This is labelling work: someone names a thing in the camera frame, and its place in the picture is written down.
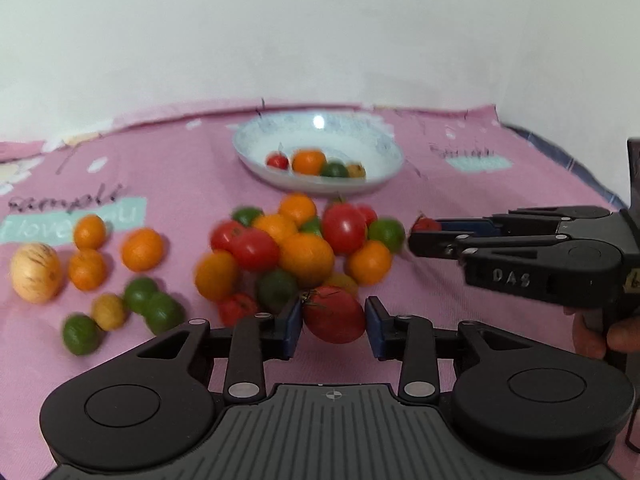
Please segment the person right hand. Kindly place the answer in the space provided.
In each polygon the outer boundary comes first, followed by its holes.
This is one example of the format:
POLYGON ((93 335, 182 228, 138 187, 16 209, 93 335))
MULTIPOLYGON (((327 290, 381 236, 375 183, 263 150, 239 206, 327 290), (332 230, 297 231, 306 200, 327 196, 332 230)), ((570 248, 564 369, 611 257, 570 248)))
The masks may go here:
POLYGON ((573 317, 574 350, 581 356, 603 360, 608 350, 620 353, 637 353, 640 350, 639 318, 617 322, 602 336, 586 326, 584 312, 570 308, 564 308, 563 311, 573 317))

